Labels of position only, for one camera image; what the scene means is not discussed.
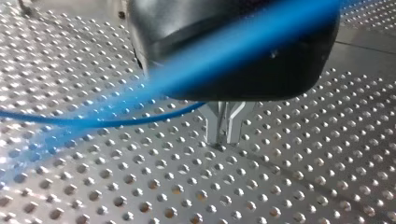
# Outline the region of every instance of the blue cable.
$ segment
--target blue cable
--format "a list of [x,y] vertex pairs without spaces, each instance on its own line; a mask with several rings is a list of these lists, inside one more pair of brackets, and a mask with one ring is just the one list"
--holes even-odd
[[166,119],[173,119],[176,117],[180,117],[184,114],[190,113],[191,111],[203,106],[204,104],[205,103],[197,103],[163,115],[158,115],[143,119],[117,119],[117,120],[53,119],[53,118],[44,118],[38,115],[25,115],[21,113],[9,112],[5,110],[0,110],[0,117],[9,118],[9,119],[18,119],[18,120],[29,121],[34,123],[53,124],[59,126],[74,126],[81,128],[110,128],[110,127],[119,127],[119,126],[132,126],[132,125],[146,124],[146,123],[151,123]]

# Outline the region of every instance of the black plastic cover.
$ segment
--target black plastic cover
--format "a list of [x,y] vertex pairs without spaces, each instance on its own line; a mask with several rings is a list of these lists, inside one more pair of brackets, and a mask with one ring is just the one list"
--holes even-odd
[[[149,75],[150,67],[272,2],[129,0],[128,22],[136,58]],[[338,15],[334,15],[333,21],[313,34],[266,52],[226,76],[188,91],[165,94],[195,101],[274,101],[297,96],[317,82],[335,41],[338,24]]]

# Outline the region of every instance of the blurred blue wire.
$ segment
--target blurred blue wire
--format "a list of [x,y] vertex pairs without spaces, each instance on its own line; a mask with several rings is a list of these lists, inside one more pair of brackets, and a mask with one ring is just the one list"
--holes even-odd
[[54,124],[60,126],[74,126],[81,128],[111,128],[111,127],[119,127],[119,126],[146,124],[146,123],[151,123],[166,119],[177,118],[184,114],[190,113],[191,111],[203,106],[204,104],[205,103],[197,103],[166,114],[149,117],[149,118],[143,118],[143,119],[118,119],[118,120],[53,119],[53,118],[44,118],[36,115],[25,115],[21,113],[14,113],[5,110],[0,110],[0,117],[24,120],[34,123]]
[[[99,122],[98,119],[110,119],[124,108],[158,97],[161,92],[186,90],[196,83],[224,75],[263,52],[314,30],[332,19],[339,6],[340,0],[287,0],[259,11],[253,17],[183,50],[165,62],[163,67],[150,71],[152,77],[156,78],[147,87],[125,92],[114,98],[112,106],[104,109],[98,105],[98,113],[91,116],[85,125],[93,127]],[[19,157],[3,164],[7,171],[1,180],[8,182],[29,165],[51,156],[48,151],[63,147],[66,142],[87,131],[82,127],[74,127],[43,133],[43,136],[32,141],[35,146],[31,150],[21,148],[23,152]]]

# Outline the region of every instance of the perforated metal sheet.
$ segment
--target perforated metal sheet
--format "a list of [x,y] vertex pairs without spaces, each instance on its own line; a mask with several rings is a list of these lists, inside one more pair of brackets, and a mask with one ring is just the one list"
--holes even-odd
[[346,26],[396,35],[396,3],[393,0],[345,0],[342,22]]
[[[138,78],[123,27],[0,8],[6,109],[64,115]],[[239,146],[207,146],[198,112],[93,131],[2,187],[1,222],[396,222],[396,82],[365,72],[328,69],[301,97],[257,103]],[[186,103],[155,99],[138,114]],[[1,161],[49,128],[3,119]]]

